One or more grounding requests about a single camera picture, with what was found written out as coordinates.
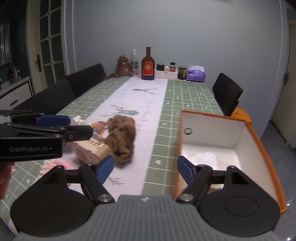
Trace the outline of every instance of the person's hand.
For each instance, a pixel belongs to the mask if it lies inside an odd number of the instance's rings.
[[[5,198],[9,180],[11,179],[11,171],[14,162],[7,162],[5,168],[0,171],[0,200]]]

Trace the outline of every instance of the cabinet drawer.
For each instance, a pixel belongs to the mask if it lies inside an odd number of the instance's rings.
[[[31,92],[27,82],[0,99],[0,110],[11,110],[29,98]]]

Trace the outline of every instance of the brown plush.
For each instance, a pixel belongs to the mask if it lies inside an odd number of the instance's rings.
[[[114,155],[116,162],[123,163],[129,161],[133,156],[133,149],[136,137],[136,127],[133,118],[116,115],[108,120],[109,136],[104,142]]]

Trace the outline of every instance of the red bottle label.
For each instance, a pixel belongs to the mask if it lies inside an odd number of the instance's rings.
[[[152,62],[143,62],[143,75],[153,75],[153,63]]]

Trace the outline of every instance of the door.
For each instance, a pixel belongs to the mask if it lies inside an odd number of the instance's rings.
[[[61,42],[61,0],[29,0],[28,61],[36,92],[65,78]]]
[[[290,52],[285,84],[272,118],[287,142],[296,131],[296,25],[290,25]]]

